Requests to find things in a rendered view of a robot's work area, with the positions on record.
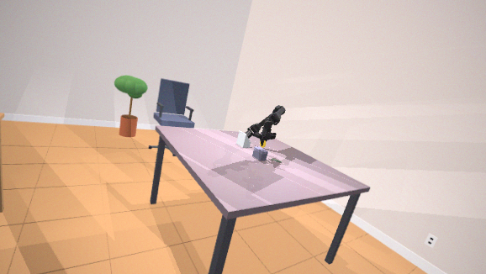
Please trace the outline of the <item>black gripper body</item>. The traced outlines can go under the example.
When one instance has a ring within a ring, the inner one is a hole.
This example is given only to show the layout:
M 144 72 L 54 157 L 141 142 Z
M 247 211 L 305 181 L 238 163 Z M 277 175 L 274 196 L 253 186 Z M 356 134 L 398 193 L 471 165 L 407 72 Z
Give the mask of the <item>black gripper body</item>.
M 262 127 L 262 129 L 263 130 L 262 130 L 261 133 L 254 133 L 253 136 L 257 137 L 258 139 L 261 139 L 261 138 L 263 138 L 263 139 L 265 139 L 265 138 L 269 139 L 267 136 L 264 136 L 264 135 L 265 135 L 265 133 L 266 133 L 267 130 L 268 131 L 272 131 L 272 130 L 271 129 L 265 129 L 264 126 Z

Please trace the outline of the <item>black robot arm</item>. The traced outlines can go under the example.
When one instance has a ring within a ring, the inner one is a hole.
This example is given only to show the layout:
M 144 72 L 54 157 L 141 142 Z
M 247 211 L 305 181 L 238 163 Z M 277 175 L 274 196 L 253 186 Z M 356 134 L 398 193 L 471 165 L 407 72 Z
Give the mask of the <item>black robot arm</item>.
M 283 115 L 285 111 L 286 109 L 284 108 L 284 106 L 277 105 L 270 115 L 268 115 L 260 123 L 253 124 L 251 127 L 249 127 L 245 134 L 248 136 L 248 138 L 250 138 L 254 135 L 253 133 L 259 133 L 263 125 L 265 129 L 270 129 L 273 124 L 274 126 L 277 125 L 280 122 L 281 115 Z M 267 136 L 270 140 L 273 140 L 274 138 L 276 138 L 276 135 L 276 133 L 272 133 L 271 131 L 267 130 L 264 136 Z

